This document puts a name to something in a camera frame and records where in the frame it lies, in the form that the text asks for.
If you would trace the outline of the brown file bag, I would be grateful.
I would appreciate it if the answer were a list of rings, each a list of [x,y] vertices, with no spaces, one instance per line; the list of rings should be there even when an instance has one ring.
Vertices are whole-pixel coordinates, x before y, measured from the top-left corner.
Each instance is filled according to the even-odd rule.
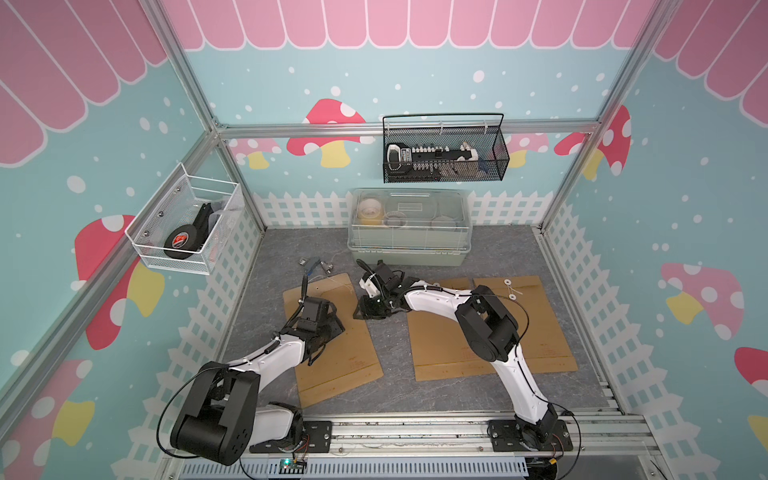
[[[295,369],[300,405],[311,407],[383,377],[367,324],[353,318],[357,296],[349,275],[312,282],[311,297],[334,304],[344,331],[331,340],[313,365]]]
[[[474,278],[496,294],[518,321],[520,332],[532,324],[521,349],[533,374],[566,373],[578,365],[538,276]]]
[[[443,291],[423,287],[406,295],[415,379],[419,382],[493,374],[492,365],[470,348],[456,317],[466,302],[467,278],[451,279]]]

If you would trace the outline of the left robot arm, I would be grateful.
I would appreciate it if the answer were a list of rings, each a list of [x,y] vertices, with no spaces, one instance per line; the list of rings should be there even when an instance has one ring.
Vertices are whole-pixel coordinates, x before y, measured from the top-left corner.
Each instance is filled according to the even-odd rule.
[[[157,438],[158,447],[174,458],[204,458],[225,466],[257,444],[291,453],[306,448],[302,410],[281,402],[260,408],[258,397],[284,372],[313,365],[344,331],[335,305],[311,297],[309,279],[303,278],[297,309],[266,346],[231,362],[210,361],[179,389],[186,396],[169,445]]]

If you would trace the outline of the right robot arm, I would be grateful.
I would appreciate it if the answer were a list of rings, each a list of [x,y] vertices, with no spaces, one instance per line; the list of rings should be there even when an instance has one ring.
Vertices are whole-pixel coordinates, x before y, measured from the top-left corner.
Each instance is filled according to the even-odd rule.
[[[521,450],[551,452],[555,459],[574,449],[561,419],[573,413],[548,400],[537,386],[521,346],[527,331],[519,329],[517,319],[492,289],[439,286],[397,272],[383,261],[371,266],[358,259],[356,264],[364,271],[359,282],[364,293],[354,318],[384,320],[398,312],[422,312],[456,322],[471,351],[493,367],[513,404],[508,431],[491,427],[489,432],[515,442]]]

